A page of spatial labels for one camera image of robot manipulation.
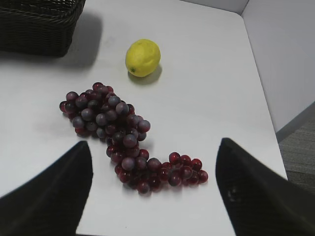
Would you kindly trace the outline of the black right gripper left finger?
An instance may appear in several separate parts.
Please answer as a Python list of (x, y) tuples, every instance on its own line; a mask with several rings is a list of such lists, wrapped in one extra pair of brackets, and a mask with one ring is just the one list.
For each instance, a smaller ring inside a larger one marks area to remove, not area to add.
[(74, 236), (93, 180), (90, 148), (80, 141), (40, 174), (0, 199), (2, 236)]

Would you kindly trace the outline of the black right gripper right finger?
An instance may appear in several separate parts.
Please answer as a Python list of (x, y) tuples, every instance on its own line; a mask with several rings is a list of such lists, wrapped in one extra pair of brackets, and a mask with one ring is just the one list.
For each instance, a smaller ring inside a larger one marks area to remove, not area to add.
[(216, 181), (238, 236), (313, 236), (315, 196), (223, 138)]

